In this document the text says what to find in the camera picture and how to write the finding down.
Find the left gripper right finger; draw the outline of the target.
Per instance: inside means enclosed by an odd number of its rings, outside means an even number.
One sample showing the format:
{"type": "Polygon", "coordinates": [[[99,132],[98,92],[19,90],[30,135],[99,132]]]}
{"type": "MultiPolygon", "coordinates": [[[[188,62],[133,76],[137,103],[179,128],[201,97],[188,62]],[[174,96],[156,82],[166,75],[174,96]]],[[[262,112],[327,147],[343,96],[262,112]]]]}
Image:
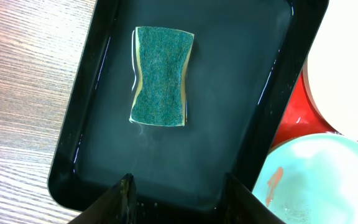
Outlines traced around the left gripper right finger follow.
{"type": "Polygon", "coordinates": [[[224,224],[284,224],[232,174],[222,194],[224,224]]]}

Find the light blue plate front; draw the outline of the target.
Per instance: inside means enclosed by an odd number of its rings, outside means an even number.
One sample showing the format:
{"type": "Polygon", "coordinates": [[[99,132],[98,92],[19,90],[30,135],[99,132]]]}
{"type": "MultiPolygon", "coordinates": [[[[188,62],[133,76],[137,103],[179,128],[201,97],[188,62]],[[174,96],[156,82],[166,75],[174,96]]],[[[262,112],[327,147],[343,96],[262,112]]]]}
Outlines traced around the light blue plate front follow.
{"type": "Polygon", "coordinates": [[[252,193],[285,223],[358,223],[358,142],[328,133],[287,141],[252,193]]]}

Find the green yellow sponge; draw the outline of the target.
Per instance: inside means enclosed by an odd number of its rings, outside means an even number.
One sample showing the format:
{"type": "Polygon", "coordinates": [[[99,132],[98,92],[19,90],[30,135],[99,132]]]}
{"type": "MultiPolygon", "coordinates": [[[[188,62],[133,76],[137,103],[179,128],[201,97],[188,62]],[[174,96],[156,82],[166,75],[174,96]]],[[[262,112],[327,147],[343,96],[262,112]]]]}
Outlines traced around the green yellow sponge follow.
{"type": "Polygon", "coordinates": [[[184,126],[185,82],[195,35],[165,27],[136,27],[132,34],[135,91],[129,121],[184,126]]]}

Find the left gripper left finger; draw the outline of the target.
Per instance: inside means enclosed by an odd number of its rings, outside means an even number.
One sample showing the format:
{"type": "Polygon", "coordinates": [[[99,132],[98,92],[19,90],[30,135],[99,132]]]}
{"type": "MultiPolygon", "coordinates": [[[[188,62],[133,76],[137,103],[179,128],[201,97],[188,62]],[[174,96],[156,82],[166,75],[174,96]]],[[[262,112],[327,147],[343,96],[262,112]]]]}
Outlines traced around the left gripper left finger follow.
{"type": "Polygon", "coordinates": [[[134,224],[136,210],[134,176],[126,174],[68,224],[134,224]]]}

